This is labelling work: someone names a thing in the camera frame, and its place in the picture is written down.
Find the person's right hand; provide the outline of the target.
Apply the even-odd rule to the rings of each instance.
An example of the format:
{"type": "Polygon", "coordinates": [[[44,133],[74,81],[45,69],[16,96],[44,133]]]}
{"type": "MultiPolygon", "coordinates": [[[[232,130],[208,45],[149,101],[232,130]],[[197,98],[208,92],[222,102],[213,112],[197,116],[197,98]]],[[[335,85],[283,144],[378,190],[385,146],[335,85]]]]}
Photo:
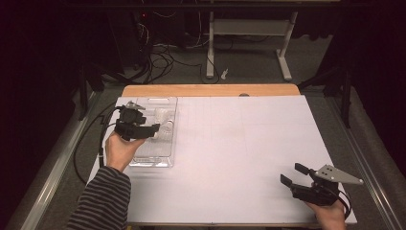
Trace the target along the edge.
{"type": "Polygon", "coordinates": [[[314,212],[323,230],[347,230],[344,205],[340,201],[335,201],[330,206],[318,206],[309,202],[306,205],[314,212]]]}

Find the black stand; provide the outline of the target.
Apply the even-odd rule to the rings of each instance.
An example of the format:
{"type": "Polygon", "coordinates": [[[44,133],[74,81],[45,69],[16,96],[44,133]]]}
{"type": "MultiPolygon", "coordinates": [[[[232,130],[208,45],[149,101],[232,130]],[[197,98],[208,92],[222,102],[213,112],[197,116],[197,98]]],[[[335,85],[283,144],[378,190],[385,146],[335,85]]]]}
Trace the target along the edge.
{"type": "Polygon", "coordinates": [[[124,76],[108,70],[94,62],[87,62],[79,68],[79,120],[82,121],[89,111],[89,98],[87,95],[87,84],[95,92],[102,92],[104,86],[102,84],[102,74],[106,74],[124,85],[134,84],[134,81],[125,78],[124,76]]]}
{"type": "Polygon", "coordinates": [[[308,86],[323,85],[323,93],[327,97],[341,97],[340,115],[346,128],[350,128],[350,91],[351,74],[346,64],[335,65],[323,73],[298,84],[298,88],[303,90],[308,86]]]}

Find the white board sheet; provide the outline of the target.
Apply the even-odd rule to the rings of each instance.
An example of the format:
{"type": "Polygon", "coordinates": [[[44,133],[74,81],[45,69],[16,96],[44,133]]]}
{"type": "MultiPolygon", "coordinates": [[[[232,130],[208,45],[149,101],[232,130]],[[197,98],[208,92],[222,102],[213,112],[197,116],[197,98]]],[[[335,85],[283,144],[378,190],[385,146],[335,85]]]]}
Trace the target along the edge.
{"type": "Polygon", "coordinates": [[[312,211],[281,184],[330,163],[303,96],[181,97],[174,164],[126,170],[128,219],[152,225],[310,225],[312,211]]]}

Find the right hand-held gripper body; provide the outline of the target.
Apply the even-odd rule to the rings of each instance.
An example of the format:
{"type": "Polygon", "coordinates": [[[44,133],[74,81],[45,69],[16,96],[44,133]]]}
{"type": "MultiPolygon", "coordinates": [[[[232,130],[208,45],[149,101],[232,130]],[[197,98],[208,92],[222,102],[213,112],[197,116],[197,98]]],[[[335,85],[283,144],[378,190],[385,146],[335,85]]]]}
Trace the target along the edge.
{"type": "Polygon", "coordinates": [[[339,198],[338,185],[348,183],[362,185],[364,181],[331,165],[324,165],[319,170],[313,170],[309,176],[313,179],[310,187],[293,183],[290,191],[294,198],[316,204],[330,206],[339,198]]]}

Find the person's left hand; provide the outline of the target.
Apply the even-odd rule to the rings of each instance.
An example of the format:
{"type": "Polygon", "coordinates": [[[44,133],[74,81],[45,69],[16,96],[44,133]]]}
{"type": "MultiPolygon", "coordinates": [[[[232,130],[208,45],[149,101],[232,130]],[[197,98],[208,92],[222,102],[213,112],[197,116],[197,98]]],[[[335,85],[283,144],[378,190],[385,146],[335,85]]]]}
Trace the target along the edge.
{"type": "Polygon", "coordinates": [[[126,141],[118,133],[112,132],[105,141],[106,166],[122,173],[133,159],[136,150],[145,141],[145,139],[126,141]]]}

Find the metal floor rail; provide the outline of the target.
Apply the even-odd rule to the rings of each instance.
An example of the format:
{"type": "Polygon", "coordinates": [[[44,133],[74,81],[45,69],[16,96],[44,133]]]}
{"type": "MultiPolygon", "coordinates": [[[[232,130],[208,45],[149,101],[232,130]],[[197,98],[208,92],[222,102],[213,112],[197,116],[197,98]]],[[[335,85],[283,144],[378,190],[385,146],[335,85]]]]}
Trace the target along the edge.
{"type": "Polygon", "coordinates": [[[88,110],[84,113],[84,117],[80,120],[74,118],[68,124],[68,131],[63,134],[56,142],[56,146],[52,149],[50,155],[55,158],[54,162],[45,162],[44,165],[49,169],[47,172],[39,172],[38,174],[43,179],[42,183],[35,186],[38,191],[33,197],[34,202],[30,206],[30,211],[24,217],[24,221],[18,230],[36,230],[41,222],[47,208],[55,196],[56,190],[60,184],[61,178],[64,175],[69,161],[73,155],[74,149],[79,142],[79,137],[84,133],[85,126],[89,121],[89,113],[92,112],[100,99],[101,93],[92,92],[88,97],[88,110]]]}
{"type": "Polygon", "coordinates": [[[339,101],[327,98],[332,114],[350,144],[351,158],[362,174],[383,230],[406,230],[406,178],[386,150],[360,100],[350,104],[350,127],[341,118],[339,101]]]}

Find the black computer case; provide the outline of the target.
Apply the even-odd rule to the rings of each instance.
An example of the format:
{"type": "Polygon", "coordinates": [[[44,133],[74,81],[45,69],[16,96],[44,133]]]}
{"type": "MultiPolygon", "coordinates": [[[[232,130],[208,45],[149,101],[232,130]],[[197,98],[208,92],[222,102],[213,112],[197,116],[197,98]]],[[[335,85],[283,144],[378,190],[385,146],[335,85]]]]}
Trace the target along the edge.
{"type": "Polygon", "coordinates": [[[148,47],[141,41],[142,26],[138,14],[134,11],[111,11],[107,15],[122,67],[145,66],[148,47]]]}

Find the clear plastic tray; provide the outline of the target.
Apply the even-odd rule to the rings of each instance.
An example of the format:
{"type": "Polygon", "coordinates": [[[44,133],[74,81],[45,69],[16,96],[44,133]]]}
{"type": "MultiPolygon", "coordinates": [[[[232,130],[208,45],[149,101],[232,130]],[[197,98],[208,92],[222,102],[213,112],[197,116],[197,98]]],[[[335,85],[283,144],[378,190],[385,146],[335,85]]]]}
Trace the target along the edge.
{"type": "Polygon", "coordinates": [[[138,98],[135,103],[144,107],[142,113],[147,118],[146,127],[154,125],[154,111],[165,108],[169,111],[169,120],[174,122],[173,134],[170,140],[152,140],[151,137],[136,150],[131,167],[170,168],[173,165],[172,149],[175,139],[175,120],[177,113],[177,98],[138,98]]]}

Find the white metal desk frame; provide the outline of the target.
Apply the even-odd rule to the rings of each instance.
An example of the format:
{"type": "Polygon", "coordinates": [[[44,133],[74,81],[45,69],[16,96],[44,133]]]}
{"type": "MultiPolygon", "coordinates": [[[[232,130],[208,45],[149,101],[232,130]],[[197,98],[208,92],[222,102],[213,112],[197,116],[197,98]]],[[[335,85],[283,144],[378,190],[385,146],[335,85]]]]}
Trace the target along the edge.
{"type": "Polygon", "coordinates": [[[210,13],[209,45],[207,53],[206,77],[214,77],[214,37],[216,35],[264,35],[282,36],[283,45],[276,50],[276,55],[286,81],[292,81],[292,76],[286,62],[285,53],[293,34],[298,13],[292,12],[289,19],[259,20],[259,19],[215,19],[210,13]]]}

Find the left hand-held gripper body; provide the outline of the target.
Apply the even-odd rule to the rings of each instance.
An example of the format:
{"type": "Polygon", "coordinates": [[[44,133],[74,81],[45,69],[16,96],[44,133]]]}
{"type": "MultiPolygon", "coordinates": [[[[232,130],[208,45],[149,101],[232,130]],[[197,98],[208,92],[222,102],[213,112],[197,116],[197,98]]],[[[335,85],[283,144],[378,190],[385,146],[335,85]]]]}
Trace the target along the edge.
{"type": "Polygon", "coordinates": [[[119,118],[116,120],[114,131],[123,139],[146,139],[146,126],[138,125],[137,120],[145,117],[142,110],[144,107],[130,101],[125,105],[117,106],[119,110],[119,118]]]}

